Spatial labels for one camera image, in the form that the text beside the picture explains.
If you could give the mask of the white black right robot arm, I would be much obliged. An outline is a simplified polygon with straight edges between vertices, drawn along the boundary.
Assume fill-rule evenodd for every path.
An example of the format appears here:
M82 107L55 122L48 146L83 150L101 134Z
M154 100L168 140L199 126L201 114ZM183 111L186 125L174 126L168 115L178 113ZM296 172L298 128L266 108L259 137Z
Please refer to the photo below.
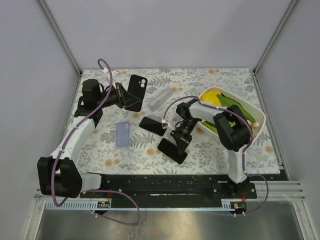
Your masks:
M170 135L175 141L177 153L182 155L191 143L191 132L201 121L213 123L220 143L228 150L229 179L235 184L243 184L249 174L245 170L245 152L254 140L253 130L237 105L217 107L193 98L181 102L176 113L182 123Z

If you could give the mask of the black phone case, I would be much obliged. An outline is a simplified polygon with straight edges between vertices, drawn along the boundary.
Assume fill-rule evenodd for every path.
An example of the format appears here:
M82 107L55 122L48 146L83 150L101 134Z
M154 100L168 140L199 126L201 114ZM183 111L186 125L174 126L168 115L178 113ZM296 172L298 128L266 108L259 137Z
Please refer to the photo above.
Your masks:
M130 94L139 98L140 105L143 104L143 99L144 99L145 92L147 89L147 84L148 84L148 80L145 77L142 77L142 76L139 76L136 74L133 74L130 76L127 91Z

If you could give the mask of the lilac phone case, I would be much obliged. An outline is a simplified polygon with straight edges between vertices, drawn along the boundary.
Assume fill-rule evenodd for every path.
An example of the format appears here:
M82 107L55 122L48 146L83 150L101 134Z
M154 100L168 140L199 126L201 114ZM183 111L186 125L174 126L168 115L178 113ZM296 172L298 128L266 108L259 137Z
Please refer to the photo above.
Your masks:
M127 148L130 146L130 123L118 122L115 131L115 146L117 148Z

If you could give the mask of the floral tablecloth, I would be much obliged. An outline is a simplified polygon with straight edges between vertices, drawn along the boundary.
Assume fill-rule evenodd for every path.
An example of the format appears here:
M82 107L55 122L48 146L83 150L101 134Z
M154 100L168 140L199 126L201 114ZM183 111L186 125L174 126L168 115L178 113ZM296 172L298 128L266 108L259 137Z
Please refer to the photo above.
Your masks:
M166 118L177 123L176 100L189 101L206 89L219 87L259 107L255 84L247 68L162 68L120 69L115 79L127 87L131 75L147 78L148 83L139 112L117 106L107 107L96 129L93 130L76 160L80 173L100 174L227 174L230 159L227 150L216 139L196 127L186 149L187 157L178 164L158 150L161 137L139 127L143 117L156 121ZM148 103L164 89L173 95L156 111ZM116 147L116 125L130 124L130 146Z

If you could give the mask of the aluminium rail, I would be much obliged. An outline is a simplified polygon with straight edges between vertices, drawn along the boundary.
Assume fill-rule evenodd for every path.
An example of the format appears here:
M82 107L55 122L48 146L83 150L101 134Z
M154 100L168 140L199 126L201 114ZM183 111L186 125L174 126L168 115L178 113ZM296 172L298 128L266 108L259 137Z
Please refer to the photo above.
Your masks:
M267 187L264 181L254 181L258 200L264 200ZM298 181L269 181L268 201L304 201L302 185Z

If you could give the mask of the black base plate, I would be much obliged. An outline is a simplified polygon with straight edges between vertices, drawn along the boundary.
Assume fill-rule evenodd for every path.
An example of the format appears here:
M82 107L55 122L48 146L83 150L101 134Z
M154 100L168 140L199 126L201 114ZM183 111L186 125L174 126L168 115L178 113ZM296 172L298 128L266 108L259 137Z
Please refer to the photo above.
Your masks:
M130 196L139 208L213 208L222 200L257 199L255 184L246 180L236 187L223 175L192 174L104 174L98 192L81 193L81 198L110 198L112 208L126 208Z

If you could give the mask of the black phone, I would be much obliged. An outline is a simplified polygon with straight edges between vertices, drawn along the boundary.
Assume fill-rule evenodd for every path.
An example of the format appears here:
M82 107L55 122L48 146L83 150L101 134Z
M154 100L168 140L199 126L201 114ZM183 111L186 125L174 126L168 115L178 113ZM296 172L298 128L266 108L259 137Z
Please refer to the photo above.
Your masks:
M188 156L185 151L183 153L179 153L178 147L166 138L161 139L157 149L179 165L181 165Z

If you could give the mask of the black smartphone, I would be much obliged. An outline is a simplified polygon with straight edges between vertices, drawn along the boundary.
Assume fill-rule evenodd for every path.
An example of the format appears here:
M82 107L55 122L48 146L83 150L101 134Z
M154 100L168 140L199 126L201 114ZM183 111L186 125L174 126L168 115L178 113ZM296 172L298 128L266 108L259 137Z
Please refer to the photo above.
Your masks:
M166 129L163 128L163 125L161 122L146 116L142 118L141 122L139 123L139 127L161 137L166 132Z

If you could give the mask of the toy mushroom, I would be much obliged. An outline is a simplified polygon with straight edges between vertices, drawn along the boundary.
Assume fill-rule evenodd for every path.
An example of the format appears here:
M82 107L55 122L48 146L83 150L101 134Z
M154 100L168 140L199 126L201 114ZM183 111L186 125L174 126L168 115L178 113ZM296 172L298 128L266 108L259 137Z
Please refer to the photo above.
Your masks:
M256 121L256 122L253 122L250 126L252 129L256 129L260 126L260 123Z

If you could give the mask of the clear acrylic block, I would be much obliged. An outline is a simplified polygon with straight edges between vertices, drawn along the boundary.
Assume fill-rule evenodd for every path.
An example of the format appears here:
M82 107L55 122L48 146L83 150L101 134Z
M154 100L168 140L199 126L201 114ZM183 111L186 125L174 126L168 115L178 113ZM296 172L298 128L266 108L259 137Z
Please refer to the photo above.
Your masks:
M156 111L172 95L173 95L173 90L170 87L167 87L148 103L147 105L148 109L151 110L152 112Z

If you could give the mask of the yellow toy vegetable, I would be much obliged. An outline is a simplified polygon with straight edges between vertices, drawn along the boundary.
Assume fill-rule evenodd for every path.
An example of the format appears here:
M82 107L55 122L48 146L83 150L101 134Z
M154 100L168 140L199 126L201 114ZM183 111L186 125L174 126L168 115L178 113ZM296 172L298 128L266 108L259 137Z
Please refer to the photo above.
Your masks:
M204 93L201 97L201 101L206 104L210 104L213 106L221 107L222 104L218 98L218 95L221 96L221 92L218 90L210 90Z

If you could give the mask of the white oval basket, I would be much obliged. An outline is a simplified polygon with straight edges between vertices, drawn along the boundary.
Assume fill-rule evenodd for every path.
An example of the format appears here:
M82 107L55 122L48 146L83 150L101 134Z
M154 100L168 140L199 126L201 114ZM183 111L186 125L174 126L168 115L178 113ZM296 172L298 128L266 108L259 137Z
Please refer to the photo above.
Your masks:
M233 101L236 101L239 103L250 115L251 117L248 119L248 121L252 124L255 122L259 123L259 126L253 129L253 141L252 145L257 142L257 139L259 138L260 134L263 131L263 128L265 127L266 124L266 116L265 114L257 108L255 105L249 103L248 101L245 101L244 99L240 98L237 95L234 95L233 93L222 89L217 86L213 86L210 88L207 88L205 91L203 91L200 95L199 98L202 100L203 95L205 95L207 92L211 91L219 91L222 95L224 95L226 98L230 98Z

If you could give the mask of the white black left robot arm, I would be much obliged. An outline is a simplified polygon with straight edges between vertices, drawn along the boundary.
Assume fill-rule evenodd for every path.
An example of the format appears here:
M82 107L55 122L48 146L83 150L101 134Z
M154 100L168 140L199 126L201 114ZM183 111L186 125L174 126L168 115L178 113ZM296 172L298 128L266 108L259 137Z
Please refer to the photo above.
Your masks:
M135 74L129 79L128 89L119 82L104 88L93 78L82 83L82 96L78 100L71 130L50 156L41 157L37 162L39 186L43 195L76 198L82 192L101 187L100 174L79 173L76 167L78 156L98 126L103 108L115 105L127 111L140 111L147 84L145 77Z

